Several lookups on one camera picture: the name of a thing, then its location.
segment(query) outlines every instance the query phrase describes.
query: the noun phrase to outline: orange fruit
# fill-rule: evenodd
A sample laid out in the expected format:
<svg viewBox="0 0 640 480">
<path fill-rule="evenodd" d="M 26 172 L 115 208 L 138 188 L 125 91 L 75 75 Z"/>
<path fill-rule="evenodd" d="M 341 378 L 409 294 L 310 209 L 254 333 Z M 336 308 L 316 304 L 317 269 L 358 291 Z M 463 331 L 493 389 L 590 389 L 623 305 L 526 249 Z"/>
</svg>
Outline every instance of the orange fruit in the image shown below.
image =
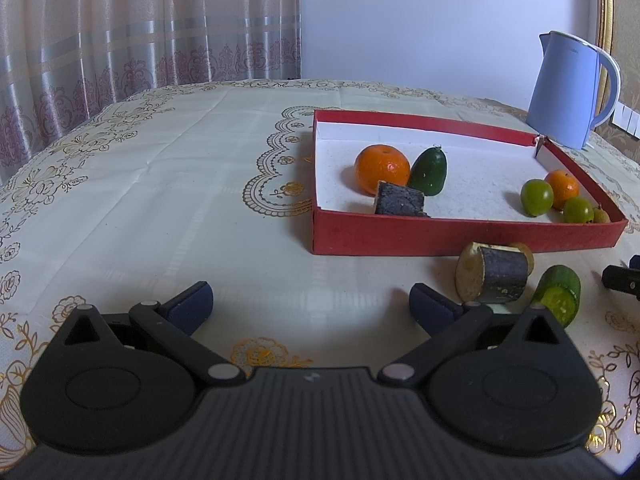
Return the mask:
<svg viewBox="0 0 640 480">
<path fill-rule="evenodd" d="M 567 200 L 580 194 L 578 180 L 568 171 L 553 170 L 545 177 L 545 180 L 554 190 L 555 209 L 562 209 Z"/>
<path fill-rule="evenodd" d="M 360 188 L 370 195 L 375 195 L 378 192 L 379 180 L 396 186 L 406 186 L 411 166 L 402 152 L 393 146 L 374 144 L 360 152 L 353 169 Z"/>
</svg>

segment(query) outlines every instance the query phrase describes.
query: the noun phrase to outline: red box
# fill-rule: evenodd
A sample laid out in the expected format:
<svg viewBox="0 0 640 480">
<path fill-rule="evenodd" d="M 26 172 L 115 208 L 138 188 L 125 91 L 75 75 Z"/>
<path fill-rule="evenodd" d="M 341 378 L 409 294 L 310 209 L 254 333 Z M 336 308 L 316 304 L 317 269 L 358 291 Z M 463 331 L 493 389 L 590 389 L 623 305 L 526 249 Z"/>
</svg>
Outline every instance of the red box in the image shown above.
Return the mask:
<svg viewBox="0 0 640 480">
<path fill-rule="evenodd" d="M 387 139 L 398 142 L 385 142 Z M 426 208 L 432 216 L 437 216 L 440 208 L 448 218 L 373 215 L 373 197 L 359 194 L 353 189 L 353 182 L 349 182 L 357 153 L 368 144 L 400 144 L 401 151 L 412 163 L 434 140 L 441 143 L 447 154 L 449 172 L 444 190 L 437 197 L 426 197 Z M 449 157 L 455 159 L 453 164 Z M 556 212 L 549 213 L 549 218 L 531 221 L 517 211 L 517 194 L 522 184 L 530 178 L 544 178 L 547 171 L 558 168 L 565 168 L 578 179 L 580 194 L 599 203 L 609 214 L 611 223 L 565 224 Z M 368 201 L 370 214 L 364 212 Z M 429 209 L 430 201 L 436 211 Z M 476 218 L 456 217 L 456 208 L 464 208 L 465 202 L 470 206 L 464 214 Z M 513 218 L 478 218 L 484 214 L 478 209 L 486 208 L 493 209 L 493 213 L 486 213 L 488 216 Z M 469 242 L 509 244 L 514 241 L 524 242 L 534 252 L 596 249 L 613 247 L 626 224 L 622 211 L 600 186 L 544 137 L 434 117 L 316 110 L 314 254 L 446 256 L 460 254 Z"/>
</svg>

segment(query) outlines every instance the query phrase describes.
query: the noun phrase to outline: white tablecloth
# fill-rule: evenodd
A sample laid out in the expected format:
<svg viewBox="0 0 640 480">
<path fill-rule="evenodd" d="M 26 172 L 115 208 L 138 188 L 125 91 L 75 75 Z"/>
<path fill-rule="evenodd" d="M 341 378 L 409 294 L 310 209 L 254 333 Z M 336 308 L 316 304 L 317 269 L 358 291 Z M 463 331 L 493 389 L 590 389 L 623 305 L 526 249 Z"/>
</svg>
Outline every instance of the white tablecloth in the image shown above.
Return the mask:
<svg viewBox="0 0 640 480">
<path fill-rule="evenodd" d="M 477 121 L 530 131 L 488 100 L 383 84 L 244 81 L 168 87 L 111 105 L 38 154 L 0 190 L 0 467 L 33 442 L 18 394 L 79 303 L 125 312 L 197 280 L 214 289 L 194 337 L 252 365 L 369 365 L 425 339 L 407 294 L 426 282 L 457 299 L 455 258 L 313 256 L 311 125 L 319 107 Z M 613 249 L 536 256 L 582 279 L 568 332 L 598 378 L 602 415 L 589 449 L 617 470 L 640 452 L 640 317 L 600 273 L 640 253 L 640 168 L 593 135 L 570 152 L 630 219 Z"/>
</svg>

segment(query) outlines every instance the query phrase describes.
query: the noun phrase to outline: electric kettle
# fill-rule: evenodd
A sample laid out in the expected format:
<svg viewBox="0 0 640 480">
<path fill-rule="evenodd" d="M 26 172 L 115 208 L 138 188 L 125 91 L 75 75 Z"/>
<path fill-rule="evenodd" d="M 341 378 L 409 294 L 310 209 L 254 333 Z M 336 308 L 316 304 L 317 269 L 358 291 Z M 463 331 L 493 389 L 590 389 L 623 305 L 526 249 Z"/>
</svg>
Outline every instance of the electric kettle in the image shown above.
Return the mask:
<svg viewBox="0 0 640 480">
<path fill-rule="evenodd" d="M 540 34 L 542 67 L 531 97 L 527 124 L 538 133 L 580 150 L 590 130 L 606 121 L 620 97 L 620 67 L 600 47 L 552 30 Z M 609 74 L 609 101 L 594 117 L 600 65 Z"/>
</svg>

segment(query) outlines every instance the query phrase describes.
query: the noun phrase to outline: patterned wallpaper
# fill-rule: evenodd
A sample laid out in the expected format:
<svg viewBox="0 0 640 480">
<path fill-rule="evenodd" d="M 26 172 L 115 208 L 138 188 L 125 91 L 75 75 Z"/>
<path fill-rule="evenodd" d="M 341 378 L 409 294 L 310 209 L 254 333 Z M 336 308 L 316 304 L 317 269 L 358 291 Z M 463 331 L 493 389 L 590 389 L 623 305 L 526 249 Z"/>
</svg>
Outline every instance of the patterned wallpaper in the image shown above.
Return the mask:
<svg viewBox="0 0 640 480">
<path fill-rule="evenodd" d="M 620 101 L 640 111 L 640 0 L 614 0 L 611 55 L 620 65 L 622 91 Z M 596 132 L 636 162 L 640 162 L 640 141 L 610 120 Z"/>
</svg>

